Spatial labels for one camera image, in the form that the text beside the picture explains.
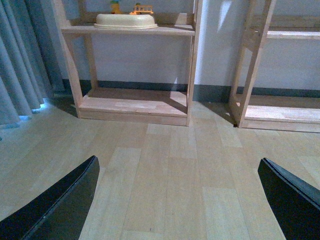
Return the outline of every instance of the curtain fold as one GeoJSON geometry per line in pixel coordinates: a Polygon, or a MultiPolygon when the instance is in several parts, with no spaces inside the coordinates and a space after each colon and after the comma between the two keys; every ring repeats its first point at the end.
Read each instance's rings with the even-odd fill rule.
{"type": "Polygon", "coordinates": [[[23,0],[0,0],[0,125],[31,115],[53,94],[42,59],[35,57],[39,46],[22,7],[23,0]]]}

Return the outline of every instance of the light wood floor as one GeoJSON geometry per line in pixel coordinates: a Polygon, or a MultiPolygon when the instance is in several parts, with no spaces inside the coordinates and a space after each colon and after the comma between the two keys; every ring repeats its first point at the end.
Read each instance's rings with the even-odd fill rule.
{"type": "Polygon", "coordinates": [[[183,127],[78,119],[50,102],[0,130],[0,220],[91,155],[101,169],[81,240],[284,239],[263,157],[320,188],[317,133],[233,128],[223,104],[195,102],[183,127]]]}

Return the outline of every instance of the wooden shelf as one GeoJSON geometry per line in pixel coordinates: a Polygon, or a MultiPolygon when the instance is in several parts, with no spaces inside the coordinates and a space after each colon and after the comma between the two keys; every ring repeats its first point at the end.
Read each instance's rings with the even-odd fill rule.
{"type": "Polygon", "coordinates": [[[153,17],[159,26],[157,28],[126,30],[94,27],[98,14],[110,13],[87,11],[86,0],[78,0],[79,17],[74,19],[67,18],[63,0],[52,2],[74,105],[79,118],[189,126],[196,76],[202,0],[194,0],[193,12],[155,12],[153,17]],[[94,34],[188,37],[189,54],[183,57],[189,59],[187,93],[99,87],[92,36],[94,34]],[[85,96],[82,95],[76,66],[75,47],[77,46],[74,45],[73,40],[77,38],[84,40],[91,76],[91,91],[85,96]]]}
{"type": "Polygon", "coordinates": [[[78,109],[81,118],[185,126],[187,93],[99,87],[83,97],[78,109]]]}
{"type": "Polygon", "coordinates": [[[163,24],[151,29],[107,29],[96,28],[93,23],[83,23],[76,26],[61,28],[64,34],[132,34],[132,35],[173,35],[194,36],[195,30],[186,24],[163,24]]]}
{"type": "Polygon", "coordinates": [[[268,39],[320,40],[319,16],[274,15],[277,0],[265,0],[262,15],[250,1],[229,106],[239,128],[320,133],[320,99],[252,95],[268,39]],[[243,95],[238,95],[246,49],[252,52],[243,95]]]}
{"type": "Polygon", "coordinates": [[[242,127],[320,132],[319,106],[320,98],[252,95],[242,127]]]}

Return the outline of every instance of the yellow toy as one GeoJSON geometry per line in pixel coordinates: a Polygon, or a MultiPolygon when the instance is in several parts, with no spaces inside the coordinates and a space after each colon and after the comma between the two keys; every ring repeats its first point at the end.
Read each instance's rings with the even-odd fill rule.
{"type": "Polygon", "coordinates": [[[133,11],[130,12],[130,15],[139,15],[141,13],[153,14],[152,5],[141,5],[140,3],[137,3],[134,6],[133,11]]]}
{"type": "Polygon", "coordinates": [[[110,3],[111,3],[112,14],[123,14],[122,11],[120,11],[119,0],[113,0],[110,3]]]}

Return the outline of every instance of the beige plastic tub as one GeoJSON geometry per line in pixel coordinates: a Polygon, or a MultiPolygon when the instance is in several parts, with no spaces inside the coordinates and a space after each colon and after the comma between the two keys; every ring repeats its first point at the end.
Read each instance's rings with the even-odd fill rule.
{"type": "Polygon", "coordinates": [[[154,29],[158,27],[153,16],[149,14],[98,14],[94,26],[101,29],[154,29]]]}

